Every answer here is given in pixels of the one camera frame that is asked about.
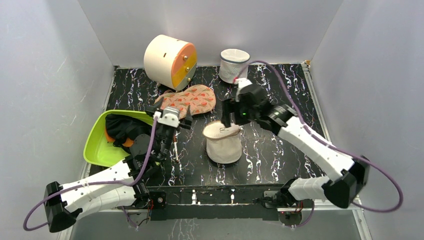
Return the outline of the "round white mesh laundry bag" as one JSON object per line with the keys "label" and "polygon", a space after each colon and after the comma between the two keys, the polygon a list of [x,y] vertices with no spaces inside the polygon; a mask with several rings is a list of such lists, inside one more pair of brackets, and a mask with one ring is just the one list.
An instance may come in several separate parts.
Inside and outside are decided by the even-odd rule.
{"label": "round white mesh laundry bag", "polygon": [[206,139],[206,153],[217,164],[237,162],[243,153],[240,138],[241,127],[234,123],[225,127],[220,121],[213,121],[203,129]]}

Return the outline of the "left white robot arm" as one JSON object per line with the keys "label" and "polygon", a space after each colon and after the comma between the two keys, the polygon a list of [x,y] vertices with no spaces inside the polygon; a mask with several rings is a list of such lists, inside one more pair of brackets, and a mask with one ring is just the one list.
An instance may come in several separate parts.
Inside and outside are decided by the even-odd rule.
{"label": "left white robot arm", "polygon": [[77,220],[105,209],[149,205],[153,196],[144,180],[169,156],[176,131],[189,129],[193,117],[190,111],[180,117],[175,107],[161,109],[160,103],[149,106],[147,115],[152,118],[152,124],[128,115],[108,114],[105,117],[107,139],[128,155],[87,178],[46,186],[43,205],[50,232],[63,231]]}

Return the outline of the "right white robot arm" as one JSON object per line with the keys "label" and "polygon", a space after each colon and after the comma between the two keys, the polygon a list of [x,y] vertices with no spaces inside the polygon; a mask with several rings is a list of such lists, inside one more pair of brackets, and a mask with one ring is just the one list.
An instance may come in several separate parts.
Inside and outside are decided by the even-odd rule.
{"label": "right white robot arm", "polygon": [[263,197],[264,205],[295,207],[302,200],[328,200],[346,209],[366,185],[369,164],[333,150],[324,138],[314,139],[314,131],[292,107],[271,103],[264,89],[248,84],[222,102],[221,123],[229,127],[252,121],[295,146],[325,172],[322,177],[290,179],[275,195]]}

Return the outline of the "red white marker pen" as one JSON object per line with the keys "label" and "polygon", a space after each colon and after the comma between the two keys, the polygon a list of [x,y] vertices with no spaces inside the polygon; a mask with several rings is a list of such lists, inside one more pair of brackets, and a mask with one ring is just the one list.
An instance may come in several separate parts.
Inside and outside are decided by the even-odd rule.
{"label": "red white marker pen", "polygon": [[175,158],[175,161],[177,162],[177,163],[179,163],[180,162],[180,160],[179,160],[179,153],[178,153],[178,146],[177,146],[177,137],[174,135],[173,136],[173,146],[174,146],[174,158]]}

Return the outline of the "floral pink mesh pouch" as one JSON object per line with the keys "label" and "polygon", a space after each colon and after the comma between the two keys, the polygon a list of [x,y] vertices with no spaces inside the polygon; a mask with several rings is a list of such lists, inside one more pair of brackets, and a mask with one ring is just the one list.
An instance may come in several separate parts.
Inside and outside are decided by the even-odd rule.
{"label": "floral pink mesh pouch", "polygon": [[214,91],[206,85],[197,84],[188,87],[184,91],[165,91],[155,103],[163,99],[161,109],[172,107],[179,110],[179,119],[186,117],[188,108],[192,116],[211,112],[217,103]]}

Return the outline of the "orange cloth in basin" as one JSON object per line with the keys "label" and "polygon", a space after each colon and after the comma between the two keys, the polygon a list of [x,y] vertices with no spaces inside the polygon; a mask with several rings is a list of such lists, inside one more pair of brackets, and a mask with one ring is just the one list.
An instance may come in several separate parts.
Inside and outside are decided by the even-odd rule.
{"label": "orange cloth in basin", "polygon": [[[109,136],[109,134],[107,133],[107,130],[106,130],[106,128],[104,129],[104,135],[105,135],[105,138],[106,138],[106,140],[107,140],[107,142],[108,143],[114,143],[115,142],[115,139],[114,138],[112,138],[111,136]],[[127,138],[126,139],[126,141],[122,144],[124,147],[131,147],[132,145],[134,144],[134,140],[132,140],[132,139],[130,139],[130,138]]]}

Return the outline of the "black clothing in basin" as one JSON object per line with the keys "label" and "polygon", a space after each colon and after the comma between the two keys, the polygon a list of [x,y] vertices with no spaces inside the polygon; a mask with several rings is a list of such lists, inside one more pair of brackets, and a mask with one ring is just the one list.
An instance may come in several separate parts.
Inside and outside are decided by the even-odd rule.
{"label": "black clothing in basin", "polygon": [[105,117],[105,130],[116,144],[124,144],[127,139],[134,141],[139,135],[151,133],[152,127],[137,118],[122,115],[108,114]]}

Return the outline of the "white mesh cylinder basket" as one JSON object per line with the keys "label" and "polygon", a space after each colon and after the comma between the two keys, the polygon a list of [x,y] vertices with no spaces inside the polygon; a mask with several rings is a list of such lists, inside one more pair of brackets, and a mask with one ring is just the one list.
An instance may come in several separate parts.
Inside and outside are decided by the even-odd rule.
{"label": "white mesh cylinder basket", "polygon": [[251,56],[246,51],[229,48],[220,53],[219,77],[222,81],[232,84],[234,78],[241,72],[249,62]]}

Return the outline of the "round cream drawer box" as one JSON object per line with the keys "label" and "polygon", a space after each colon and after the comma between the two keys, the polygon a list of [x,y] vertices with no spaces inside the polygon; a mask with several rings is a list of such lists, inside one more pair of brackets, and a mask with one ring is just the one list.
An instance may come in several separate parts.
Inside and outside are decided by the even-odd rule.
{"label": "round cream drawer box", "polygon": [[197,61],[193,43],[164,34],[149,43],[143,57],[147,77],[175,91],[187,87],[194,77]]}

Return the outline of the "green plastic basin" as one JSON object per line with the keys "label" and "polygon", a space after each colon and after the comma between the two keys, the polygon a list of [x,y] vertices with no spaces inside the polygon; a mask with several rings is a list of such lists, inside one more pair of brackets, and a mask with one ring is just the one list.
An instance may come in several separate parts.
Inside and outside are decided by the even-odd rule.
{"label": "green plastic basin", "polygon": [[106,116],[109,114],[129,116],[141,120],[150,126],[153,124],[153,118],[148,116],[144,111],[112,109],[103,112],[97,118],[88,134],[83,150],[84,159],[92,165],[111,167],[129,155],[122,148],[115,147],[111,142],[107,141],[105,129]]}

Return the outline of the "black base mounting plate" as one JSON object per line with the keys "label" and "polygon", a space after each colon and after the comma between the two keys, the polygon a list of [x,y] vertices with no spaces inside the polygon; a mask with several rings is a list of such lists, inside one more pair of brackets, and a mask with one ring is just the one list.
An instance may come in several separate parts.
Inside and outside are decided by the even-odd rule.
{"label": "black base mounting plate", "polygon": [[288,220],[298,224],[312,200],[285,198],[280,184],[148,186],[141,201],[125,207],[152,221],[174,219]]}

